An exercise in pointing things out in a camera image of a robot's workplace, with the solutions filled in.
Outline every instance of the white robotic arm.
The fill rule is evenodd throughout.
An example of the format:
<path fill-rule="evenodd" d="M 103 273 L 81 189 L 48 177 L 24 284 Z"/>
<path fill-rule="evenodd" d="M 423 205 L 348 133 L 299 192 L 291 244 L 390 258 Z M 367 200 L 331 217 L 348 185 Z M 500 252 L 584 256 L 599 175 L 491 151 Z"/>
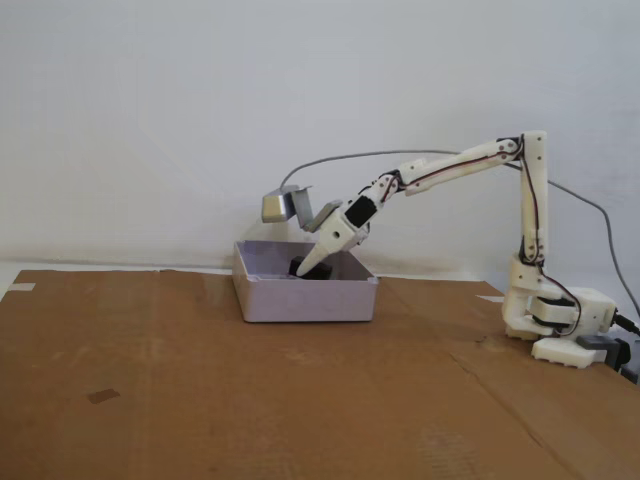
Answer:
<path fill-rule="evenodd" d="M 369 222 L 394 194 L 404 191 L 407 196 L 414 195 L 439 183 L 520 161 L 522 240 L 511 260 L 509 290 L 502 309 L 507 334 L 522 339 L 555 335 L 534 344 L 532 354 L 536 358 L 576 367 L 605 361 L 610 358 L 607 349 L 611 345 L 594 347 L 582 339 L 593 342 L 597 332 L 609 329 L 616 316 L 615 303 L 592 289 L 569 290 L 543 269 L 549 251 L 545 145 L 545 132 L 530 131 L 441 160 L 417 159 L 401 164 L 362 189 L 346 206 L 334 206 L 324 220 L 319 220 L 321 223 L 316 221 L 312 231 L 319 231 L 318 242 L 300 264 L 297 275 L 305 275 L 328 255 L 361 243 L 368 236 Z"/>
<path fill-rule="evenodd" d="M 371 186 L 362 189 L 346 207 L 334 210 L 326 218 L 319 228 L 318 242 L 298 268 L 298 276 L 305 275 L 328 255 L 341 250 L 349 250 L 361 243 L 368 236 L 368 223 L 395 193 L 404 191 L 407 196 L 415 195 L 439 183 L 514 161 L 525 149 L 532 148 L 527 146 L 528 140 L 531 138 L 541 138 L 540 143 L 543 150 L 544 137 L 544 132 L 529 132 L 520 138 L 485 143 L 442 160 L 429 162 L 420 158 L 406 162 L 400 165 L 397 170 L 381 175 L 372 182 Z M 540 180 L 543 182 L 545 193 L 543 206 L 546 207 L 546 169 L 544 163 L 537 171 L 542 172 L 544 177 Z M 523 235 L 529 237 L 528 242 L 535 238 L 536 232 L 540 238 L 543 231 L 546 230 L 536 230 L 534 215 L 531 213 L 532 208 L 533 202 L 529 201 L 526 208 L 527 215 L 523 216 L 525 219 L 523 221 Z M 546 225 L 546 209 L 544 212 L 540 212 L 539 216 L 543 217 Z"/>

